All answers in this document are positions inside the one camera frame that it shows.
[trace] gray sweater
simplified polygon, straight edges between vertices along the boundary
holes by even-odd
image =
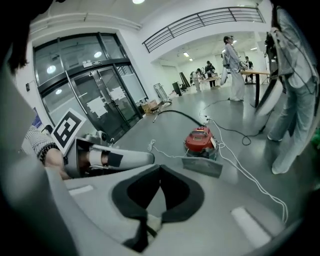
[[[21,150],[27,155],[40,156],[41,151],[54,141],[46,134],[42,134],[36,127],[31,125],[22,143]]]

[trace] metal railing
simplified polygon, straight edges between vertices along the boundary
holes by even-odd
[[[256,7],[223,7],[194,13],[167,25],[154,33],[142,44],[149,53],[159,46],[191,30],[225,22],[265,23]]]

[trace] sliding glass door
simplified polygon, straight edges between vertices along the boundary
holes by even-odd
[[[97,130],[109,139],[118,140],[130,125],[111,99],[104,85],[97,81],[97,71],[86,72],[71,79],[77,97]]]
[[[129,93],[121,85],[120,78],[117,76],[113,67],[105,67],[97,70],[97,81],[102,81],[110,98],[124,116],[130,126],[139,121],[135,106],[131,103]]]

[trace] knit sleeve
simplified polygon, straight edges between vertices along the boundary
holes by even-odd
[[[46,146],[54,144],[52,138],[50,138],[46,134],[41,133],[33,125],[29,128],[28,132],[26,133],[25,139],[29,141],[37,157],[40,155],[41,151]]]

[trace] person in white clothes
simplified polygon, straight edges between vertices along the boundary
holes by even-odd
[[[289,146],[281,148],[271,168],[273,174],[284,174],[306,144],[315,113],[319,75],[312,48],[285,9],[273,6],[271,26],[271,32],[279,38],[279,42],[275,42],[281,63],[279,75],[286,88],[287,100],[267,138],[280,142],[296,117]]]
[[[240,60],[236,50],[232,46],[234,39],[232,36],[225,36],[223,38],[225,43],[224,62],[226,68],[231,73],[231,96],[230,101],[243,101],[245,96],[245,80],[240,73],[241,70],[248,69],[247,66]]]
[[[199,79],[204,79],[204,76],[201,72],[200,68],[197,68],[197,70],[195,72],[192,73],[192,80],[194,82],[195,88],[197,92],[200,92],[200,83],[199,83]]]

